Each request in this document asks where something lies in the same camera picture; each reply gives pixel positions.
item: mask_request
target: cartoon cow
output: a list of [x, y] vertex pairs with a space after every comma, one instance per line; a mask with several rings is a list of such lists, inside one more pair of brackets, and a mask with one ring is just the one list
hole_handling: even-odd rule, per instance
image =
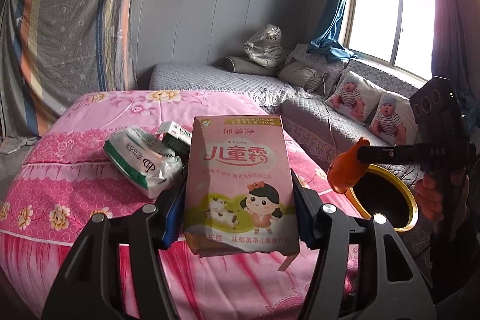
[[209, 208], [205, 212], [207, 218], [226, 224], [230, 229], [235, 229], [235, 225], [239, 223], [237, 215], [233, 211], [227, 210], [224, 200], [213, 197], [208, 206]]

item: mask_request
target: pink bedspread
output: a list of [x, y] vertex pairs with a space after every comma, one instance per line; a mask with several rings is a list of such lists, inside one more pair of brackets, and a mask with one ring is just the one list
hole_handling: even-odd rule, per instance
[[[174, 120], [191, 129], [196, 115], [264, 114], [252, 100], [225, 92], [117, 91], [80, 98], [40, 140], [22, 165], [0, 208], [0, 265], [32, 311], [40, 315], [71, 244], [90, 216], [130, 214], [148, 202], [109, 162], [105, 138], [116, 129], [156, 131]], [[286, 135], [291, 167], [324, 202], [357, 215], [332, 192], [325, 173]], [[182, 319], [296, 319], [314, 272], [317, 251], [303, 244], [285, 272], [278, 253], [202, 258], [182, 240], [161, 252], [166, 278]], [[345, 291], [356, 274], [350, 250]], [[139, 317], [127, 246], [121, 246], [127, 312]]]

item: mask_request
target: baby photo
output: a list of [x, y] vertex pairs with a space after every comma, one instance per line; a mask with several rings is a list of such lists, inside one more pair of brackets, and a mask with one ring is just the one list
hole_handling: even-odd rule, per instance
[[365, 107], [365, 103], [362, 94], [357, 89], [358, 84], [359, 78], [357, 76], [351, 73], [347, 74], [345, 79], [343, 79], [342, 87], [335, 91], [329, 98], [329, 101], [335, 109], [339, 109], [340, 105], [351, 109], [349, 114], [358, 119], [359, 122], [363, 122], [363, 108]]
[[407, 130], [404, 121], [395, 111], [397, 98], [385, 94], [379, 103], [379, 110], [369, 128], [374, 135], [386, 140], [390, 144], [405, 145]]

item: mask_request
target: striped shirt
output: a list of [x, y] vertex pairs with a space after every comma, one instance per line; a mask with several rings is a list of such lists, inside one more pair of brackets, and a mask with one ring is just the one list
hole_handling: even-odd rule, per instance
[[338, 92], [338, 94], [340, 95], [343, 104], [349, 107], [352, 107], [357, 100], [362, 98], [360, 91], [358, 91], [357, 89], [355, 89], [354, 91], [345, 91], [345, 89], [342, 88]]
[[385, 117], [382, 112], [379, 112], [375, 119], [380, 123], [383, 131], [389, 136], [395, 136], [397, 127], [403, 123], [401, 117], [396, 112], [393, 112], [390, 117]]

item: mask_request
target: yellow bucket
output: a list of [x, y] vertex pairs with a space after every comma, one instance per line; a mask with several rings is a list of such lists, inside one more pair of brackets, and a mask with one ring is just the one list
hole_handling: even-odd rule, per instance
[[[390, 194], [387, 194], [387, 190], [383, 193], [383, 190], [378, 189], [378, 183], [385, 183], [385, 180], [388, 181], [391, 185], [396, 188], [398, 193], [392, 192], [392, 187], [390, 187]], [[387, 171], [386, 169], [379, 167], [374, 164], [370, 164], [367, 169], [367, 173], [363, 176], [363, 178], [359, 181], [357, 185], [353, 188], [351, 187], [346, 193], [346, 197], [350, 200], [352, 205], [357, 209], [360, 216], [364, 219], [370, 219], [372, 212], [375, 213], [382, 213], [384, 214], [390, 223], [395, 228], [397, 232], [407, 232], [412, 229], [415, 224], [417, 223], [419, 210], [415, 199], [410, 192], [409, 188], [394, 174]], [[375, 199], [368, 199], [368, 196], [376, 196], [378, 200]], [[386, 201], [385, 205], [379, 205], [378, 203], [382, 202], [383, 200]], [[395, 201], [404, 200], [406, 204], [400, 205], [401, 201], [394, 205]]]

